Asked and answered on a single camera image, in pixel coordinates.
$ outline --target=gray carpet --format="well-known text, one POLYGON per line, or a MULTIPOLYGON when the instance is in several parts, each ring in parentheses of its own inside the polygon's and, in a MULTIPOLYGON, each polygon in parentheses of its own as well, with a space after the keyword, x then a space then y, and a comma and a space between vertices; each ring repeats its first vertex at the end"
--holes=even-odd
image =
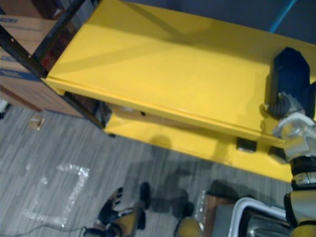
MULTIPOLYGON (((290 191, 281 181, 123 137, 110 138, 80 118, 43 112, 42 130, 31 130, 27 123, 33 114, 12 107, 0 121, 1 232, 23 233, 43 223, 64 223, 67 229, 92 226, 113 190, 124 187, 118 206, 123 208, 137 200, 143 181, 151 184, 153 201, 146 229, 138 231, 138 237, 172 236, 183 203, 196 203, 203 190, 252 195, 281 206, 290 191)), ((79 231, 44 228, 28 236, 78 235, 79 231)))

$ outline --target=cardboard box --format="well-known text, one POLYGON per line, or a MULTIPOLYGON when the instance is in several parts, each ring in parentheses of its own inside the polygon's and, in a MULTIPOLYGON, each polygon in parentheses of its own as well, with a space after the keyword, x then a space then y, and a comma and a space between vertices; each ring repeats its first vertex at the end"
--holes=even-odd
POLYGON ((17 40, 41 42, 55 24, 53 20, 0 15, 0 24, 17 40))
POLYGON ((82 117, 43 82, 1 76, 1 86, 40 109, 82 117))
POLYGON ((1 0, 0 7, 7 15, 51 19, 57 9, 55 0, 1 0))
MULTIPOLYGON (((55 21, 1 15, 0 23, 32 54, 55 24, 55 21)), ((42 59, 42 65, 49 70, 56 62, 62 50, 62 45, 52 47, 42 59)), ((2 48, 0 48, 0 83, 2 91, 4 89, 10 92, 10 95, 6 94, 6 99, 8 99, 8 96, 12 97, 12 99, 8 99, 10 102, 13 101, 15 104, 22 104, 35 111, 39 109, 50 110, 82 117, 79 112, 2 48)))

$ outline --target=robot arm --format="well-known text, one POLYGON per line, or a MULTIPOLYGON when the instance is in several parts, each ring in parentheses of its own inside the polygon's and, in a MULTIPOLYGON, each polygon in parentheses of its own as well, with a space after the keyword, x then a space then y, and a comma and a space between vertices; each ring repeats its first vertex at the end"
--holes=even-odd
POLYGON ((295 228, 291 237, 316 237, 316 129, 315 122, 294 112, 279 122, 274 135, 285 140, 293 191, 284 197, 286 217, 295 228))

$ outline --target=black metal frame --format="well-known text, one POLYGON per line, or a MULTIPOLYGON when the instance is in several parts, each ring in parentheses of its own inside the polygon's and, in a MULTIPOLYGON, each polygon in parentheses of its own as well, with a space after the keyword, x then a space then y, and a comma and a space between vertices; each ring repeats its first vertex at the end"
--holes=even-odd
MULTIPOLYGON (((39 78, 46 78, 48 71, 41 65, 40 60, 45 53, 50 50, 58 34, 66 27, 67 23, 72 19, 79 10, 85 0, 74 0, 66 9, 63 15, 55 23, 40 45, 37 47, 33 55, 31 55, 19 42, 0 25, 0 46, 14 57, 19 63, 27 68, 32 74, 39 78)), ((68 104, 74 107, 86 119, 90 120, 98 128, 105 128, 107 121, 111 115, 111 110, 105 102, 99 101, 99 110, 101 112, 101 121, 99 121, 91 112, 89 112, 75 97, 66 92, 61 96, 68 104)))

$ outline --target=yellow metal shelf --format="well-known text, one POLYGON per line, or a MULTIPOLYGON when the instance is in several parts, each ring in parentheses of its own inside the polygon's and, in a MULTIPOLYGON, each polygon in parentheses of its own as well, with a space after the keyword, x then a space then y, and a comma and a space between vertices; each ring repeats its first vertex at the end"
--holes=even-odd
POLYGON ((314 81, 315 45, 182 12, 103 0, 44 81, 60 94, 78 93, 282 146, 271 135, 277 122, 265 119, 260 105, 271 62, 286 46, 302 52, 314 81))
POLYGON ((290 182, 292 178, 288 164, 279 164, 268 155, 269 146, 259 143, 257 152, 252 154, 238 151, 234 137, 202 128, 167 126, 126 117, 122 118, 112 114, 105 132, 122 135, 286 182, 290 182))

